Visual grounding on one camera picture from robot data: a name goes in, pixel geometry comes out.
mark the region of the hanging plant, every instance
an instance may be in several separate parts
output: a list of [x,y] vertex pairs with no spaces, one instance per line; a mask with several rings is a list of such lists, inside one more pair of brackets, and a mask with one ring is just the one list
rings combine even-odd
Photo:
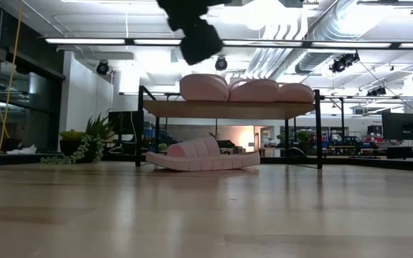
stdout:
[[62,158],[52,157],[52,158],[41,158],[41,164],[52,164],[52,165],[64,165],[64,164],[75,164],[81,158],[85,157],[87,151],[89,151],[89,147],[91,143],[96,143],[97,150],[95,152],[95,158],[93,159],[93,163],[98,163],[101,161],[103,157],[103,150],[105,144],[103,139],[100,136],[96,138],[92,138],[90,135],[84,135],[81,139],[81,145],[77,148],[77,150],[70,156],[63,155]]

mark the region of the white wall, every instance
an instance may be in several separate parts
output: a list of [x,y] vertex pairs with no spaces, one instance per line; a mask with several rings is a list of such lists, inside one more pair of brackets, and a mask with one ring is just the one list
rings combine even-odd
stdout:
[[112,107],[113,86],[78,62],[72,52],[65,52],[63,73],[66,80],[62,86],[62,106],[60,110],[60,132],[65,130],[84,131],[90,117]]

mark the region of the ceiling beam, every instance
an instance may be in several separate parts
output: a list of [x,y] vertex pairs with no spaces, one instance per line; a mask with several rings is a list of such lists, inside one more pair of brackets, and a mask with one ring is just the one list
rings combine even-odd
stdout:
[[[59,46],[135,46],[178,47],[181,39],[165,38],[46,38],[50,44]],[[223,39],[223,47],[259,47],[273,49],[352,49],[352,50],[413,50],[413,42],[367,42],[367,41],[311,41],[272,39]]]

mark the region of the track light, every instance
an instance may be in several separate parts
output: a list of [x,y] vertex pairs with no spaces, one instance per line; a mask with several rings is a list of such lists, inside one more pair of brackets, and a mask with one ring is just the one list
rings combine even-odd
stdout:
[[214,67],[216,68],[216,71],[226,70],[227,69],[226,57],[218,57],[218,60],[216,61],[216,64]]
[[109,75],[111,73],[112,69],[108,64],[107,60],[101,60],[100,64],[97,66],[97,73],[99,75]]
[[352,66],[353,63],[359,61],[358,52],[355,54],[344,54],[341,58],[334,59],[334,63],[329,67],[329,70],[336,72],[343,72],[348,67]]
[[374,90],[369,90],[366,94],[367,97],[377,97],[382,95],[386,95],[385,87],[379,87]]

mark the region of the computer monitor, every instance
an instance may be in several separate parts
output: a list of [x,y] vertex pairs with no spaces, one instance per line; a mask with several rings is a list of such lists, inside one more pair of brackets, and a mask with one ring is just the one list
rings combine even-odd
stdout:
[[413,140],[413,114],[382,113],[385,140]]

